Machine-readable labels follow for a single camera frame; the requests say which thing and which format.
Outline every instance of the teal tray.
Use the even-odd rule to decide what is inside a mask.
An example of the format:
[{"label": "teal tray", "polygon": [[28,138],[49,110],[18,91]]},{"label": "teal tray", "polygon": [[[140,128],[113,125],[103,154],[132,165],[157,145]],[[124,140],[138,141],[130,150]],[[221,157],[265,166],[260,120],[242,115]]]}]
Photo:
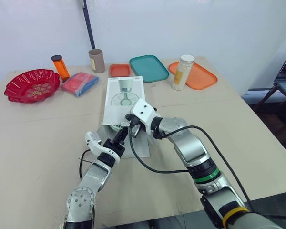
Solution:
[{"label": "teal tray", "polygon": [[137,76],[143,77],[145,83],[165,80],[169,75],[160,60],[153,55],[131,58],[129,64]]}]

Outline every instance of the white bottle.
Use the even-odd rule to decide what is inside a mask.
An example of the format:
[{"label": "white bottle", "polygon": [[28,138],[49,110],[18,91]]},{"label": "white bottle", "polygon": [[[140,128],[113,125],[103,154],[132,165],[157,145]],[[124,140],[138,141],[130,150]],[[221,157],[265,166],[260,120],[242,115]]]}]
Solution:
[{"label": "white bottle", "polygon": [[173,89],[182,90],[191,71],[195,58],[191,55],[182,55],[173,81]]}]

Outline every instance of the printed image on box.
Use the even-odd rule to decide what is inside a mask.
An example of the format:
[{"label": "printed image on box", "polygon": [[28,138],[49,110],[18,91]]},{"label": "printed image on box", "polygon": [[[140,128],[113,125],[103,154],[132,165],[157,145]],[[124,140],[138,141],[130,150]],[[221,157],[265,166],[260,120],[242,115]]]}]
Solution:
[{"label": "printed image on box", "polygon": [[125,115],[139,98],[145,100],[141,76],[109,78],[103,125],[125,126]]}]

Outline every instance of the paper cup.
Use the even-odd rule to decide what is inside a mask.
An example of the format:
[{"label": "paper cup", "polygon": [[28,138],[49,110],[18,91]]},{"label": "paper cup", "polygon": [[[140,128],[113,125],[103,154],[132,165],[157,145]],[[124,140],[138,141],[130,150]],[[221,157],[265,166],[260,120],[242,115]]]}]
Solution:
[{"label": "paper cup", "polygon": [[105,63],[103,52],[101,49],[91,49],[89,52],[91,67],[95,73],[102,73],[105,71]]}]

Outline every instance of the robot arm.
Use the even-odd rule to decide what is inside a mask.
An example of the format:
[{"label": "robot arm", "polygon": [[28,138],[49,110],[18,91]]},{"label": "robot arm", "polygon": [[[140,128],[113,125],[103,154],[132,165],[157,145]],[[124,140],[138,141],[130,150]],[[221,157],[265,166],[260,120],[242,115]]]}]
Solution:
[{"label": "robot arm", "polygon": [[68,216],[65,229],[92,229],[94,225],[94,200],[106,184],[113,166],[120,162],[125,151],[124,140],[127,128],[118,132],[111,141],[107,139],[101,146],[101,139],[97,132],[86,133],[86,143],[92,153],[96,154],[80,184],[73,190],[67,200]]},{"label": "robot arm", "polygon": [[[131,121],[130,128],[144,125],[146,132],[152,133],[157,139],[187,126],[186,121],[181,118],[161,118],[154,108],[142,99],[136,102],[130,113],[131,116],[127,117]],[[217,228],[282,229],[245,208],[243,201],[197,136],[184,129],[167,138],[174,145],[176,153],[202,194],[201,203]]]},{"label": "robot arm", "polygon": [[[126,119],[130,121],[132,135],[141,129],[153,134],[156,139],[187,126],[181,118],[161,118],[146,101],[140,99],[131,108]],[[98,191],[106,184],[114,165],[124,152],[127,128],[119,131],[103,146],[96,132],[86,133],[86,143],[96,154],[80,184],[67,199],[68,216],[64,229],[92,229],[94,223],[94,200]],[[211,159],[200,139],[188,129],[167,136],[175,151],[188,169],[199,192],[201,203],[210,220],[218,228],[226,229],[282,229],[265,217],[250,212],[224,174]]]}]

